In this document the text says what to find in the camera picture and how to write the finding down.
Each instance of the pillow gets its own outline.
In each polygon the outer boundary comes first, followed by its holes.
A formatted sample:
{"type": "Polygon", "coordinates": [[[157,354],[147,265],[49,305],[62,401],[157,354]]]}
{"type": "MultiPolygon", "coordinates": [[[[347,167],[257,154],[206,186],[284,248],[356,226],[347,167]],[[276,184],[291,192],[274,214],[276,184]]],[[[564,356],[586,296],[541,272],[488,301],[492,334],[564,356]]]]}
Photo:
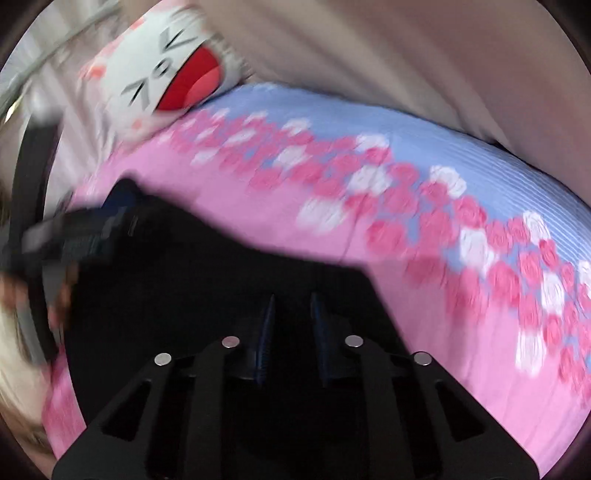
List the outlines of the pillow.
{"type": "Polygon", "coordinates": [[[234,87],[242,59],[187,2],[152,7],[83,70],[126,141],[141,141],[190,107],[234,87]]]}

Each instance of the pink bedsheet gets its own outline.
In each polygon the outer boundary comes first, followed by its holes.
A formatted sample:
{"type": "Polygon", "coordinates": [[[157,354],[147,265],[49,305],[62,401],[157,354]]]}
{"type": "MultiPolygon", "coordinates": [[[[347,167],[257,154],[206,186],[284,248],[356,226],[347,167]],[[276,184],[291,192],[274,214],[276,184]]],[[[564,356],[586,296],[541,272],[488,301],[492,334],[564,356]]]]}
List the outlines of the pink bedsheet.
{"type": "MultiPolygon", "coordinates": [[[[551,262],[572,288],[570,264],[541,242],[532,258],[520,257],[519,277],[504,261],[540,234],[536,224],[488,220],[454,169],[422,171],[379,135],[317,139],[301,121],[285,127],[262,114],[226,114],[193,112],[134,152],[115,154],[76,201],[101,202],[117,179],[132,176],[258,248],[363,266],[410,349],[431,352],[547,472],[587,417],[591,390],[584,374],[577,380],[572,353],[558,347],[556,320],[546,318],[551,295],[542,308],[516,287],[541,284],[551,262]],[[220,126],[227,133],[211,136],[220,126]],[[319,160],[328,154],[330,177],[319,160]],[[381,218],[381,208],[397,220],[381,218]],[[462,268],[445,249],[459,251],[462,268]]],[[[65,358],[44,418],[60,456],[84,428],[65,358]]]]}

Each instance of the silver bolt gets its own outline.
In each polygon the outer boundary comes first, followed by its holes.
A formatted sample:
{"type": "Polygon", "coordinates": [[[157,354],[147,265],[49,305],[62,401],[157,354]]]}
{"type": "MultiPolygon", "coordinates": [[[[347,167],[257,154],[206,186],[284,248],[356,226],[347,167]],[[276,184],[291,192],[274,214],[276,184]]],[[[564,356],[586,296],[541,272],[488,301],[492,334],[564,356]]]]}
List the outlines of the silver bolt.
{"type": "Polygon", "coordinates": [[[168,365],[172,359],[170,353],[159,353],[154,357],[154,363],[159,367],[163,367],[164,365],[168,365]]]}
{"type": "Polygon", "coordinates": [[[345,343],[353,348],[358,348],[363,345],[363,339],[359,335],[349,335],[345,339],[345,343]]]}
{"type": "Polygon", "coordinates": [[[240,339],[234,336],[226,337],[222,340],[222,345],[226,348],[236,348],[240,345],[240,339]]]}
{"type": "Polygon", "coordinates": [[[433,357],[427,352],[417,352],[414,354],[414,362],[426,367],[433,361],[433,357]]]}

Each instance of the white curtain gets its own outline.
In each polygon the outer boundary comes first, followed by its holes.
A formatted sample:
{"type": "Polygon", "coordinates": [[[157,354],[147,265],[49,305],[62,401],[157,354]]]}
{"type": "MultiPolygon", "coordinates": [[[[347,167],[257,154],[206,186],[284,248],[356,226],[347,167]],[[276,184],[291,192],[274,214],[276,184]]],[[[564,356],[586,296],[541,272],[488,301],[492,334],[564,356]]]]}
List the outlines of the white curtain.
{"type": "Polygon", "coordinates": [[[135,21],[156,5],[160,0],[119,0],[127,19],[135,21]]]}
{"type": "MultiPolygon", "coordinates": [[[[54,0],[25,33],[6,66],[0,72],[0,95],[33,62],[72,32],[87,24],[105,0],[54,0]]],[[[60,199],[88,177],[108,158],[115,136],[106,122],[97,96],[79,82],[78,72],[108,42],[116,38],[128,23],[122,15],[111,15],[85,29],[61,45],[24,89],[22,102],[13,116],[0,126],[0,183],[11,194],[14,167],[20,141],[32,113],[63,114],[63,133],[51,171],[46,212],[52,212],[60,199]]]]}

